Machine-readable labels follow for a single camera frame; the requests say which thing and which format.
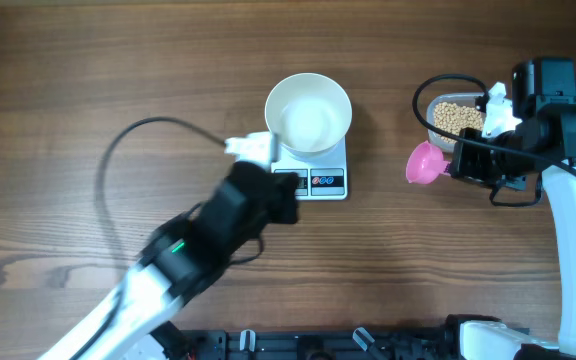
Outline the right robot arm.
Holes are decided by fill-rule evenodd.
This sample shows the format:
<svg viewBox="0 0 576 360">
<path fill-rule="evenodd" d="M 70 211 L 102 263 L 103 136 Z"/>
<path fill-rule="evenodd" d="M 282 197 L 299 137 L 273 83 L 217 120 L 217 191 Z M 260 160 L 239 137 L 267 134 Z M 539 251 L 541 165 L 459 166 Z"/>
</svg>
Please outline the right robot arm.
<svg viewBox="0 0 576 360">
<path fill-rule="evenodd" d="M 451 174 L 498 192 L 537 173 L 557 236 L 562 285 L 558 347 L 576 357 L 576 80 L 569 58 L 540 57 L 516 65 L 512 79 L 513 129 L 490 137 L 462 131 Z"/>
</svg>

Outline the pink plastic measuring scoop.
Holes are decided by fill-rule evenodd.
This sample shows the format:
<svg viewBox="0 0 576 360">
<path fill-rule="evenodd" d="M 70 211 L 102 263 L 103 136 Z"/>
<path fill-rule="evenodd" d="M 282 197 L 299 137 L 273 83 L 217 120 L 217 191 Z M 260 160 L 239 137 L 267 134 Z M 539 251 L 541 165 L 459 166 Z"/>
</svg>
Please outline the pink plastic measuring scoop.
<svg viewBox="0 0 576 360">
<path fill-rule="evenodd" d="M 409 183 L 427 185 L 440 175 L 449 176 L 450 162 L 444 159 L 441 149 L 428 141 L 420 143 L 411 153 L 405 176 Z"/>
</svg>

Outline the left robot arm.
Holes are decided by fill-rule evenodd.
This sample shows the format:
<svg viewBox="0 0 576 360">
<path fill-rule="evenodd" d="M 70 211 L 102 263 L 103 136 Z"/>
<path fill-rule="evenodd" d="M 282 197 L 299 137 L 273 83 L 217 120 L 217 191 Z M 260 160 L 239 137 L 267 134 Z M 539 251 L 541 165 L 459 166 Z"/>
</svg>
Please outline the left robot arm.
<svg viewBox="0 0 576 360">
<path fill-rule="evenodd" d="M 44 353 L 46 359 L 119 359 L 214 284 L 233 254 L 271 224 L 298 220 L 294 173 L 236 162 L 212 197 L 152 232 L 120 284 Z"/>
</svg>

